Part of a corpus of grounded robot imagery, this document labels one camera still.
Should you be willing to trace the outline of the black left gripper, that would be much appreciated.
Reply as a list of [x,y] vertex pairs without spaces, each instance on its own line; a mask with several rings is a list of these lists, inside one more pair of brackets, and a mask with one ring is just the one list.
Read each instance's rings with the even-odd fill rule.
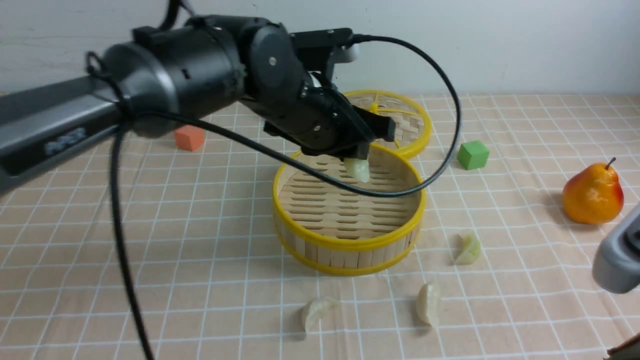
[[[304,70],[252,70],[240,102],[263,120],[263,131],[298,145],[306,155],[367,156],[370,131],[352,123],[348,112]],[[396,122],[358,107],[374,139],[394,142]]]

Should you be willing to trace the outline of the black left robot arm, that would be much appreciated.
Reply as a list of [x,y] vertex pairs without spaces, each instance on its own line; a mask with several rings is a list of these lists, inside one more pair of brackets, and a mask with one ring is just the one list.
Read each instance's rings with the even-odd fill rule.
[[235,102],[265,120],[265,132],[306,155],[364,159],[396,125],[359,109],[320,75],[312,49],[333,53],[347,28],[302,34],[302,49],[280,23],[214,14],[183,27],[135,28],[76,79],[1,97],[1,194],[100,144],[129,123],[157,139],[179,127],[160,114],[201,119]]

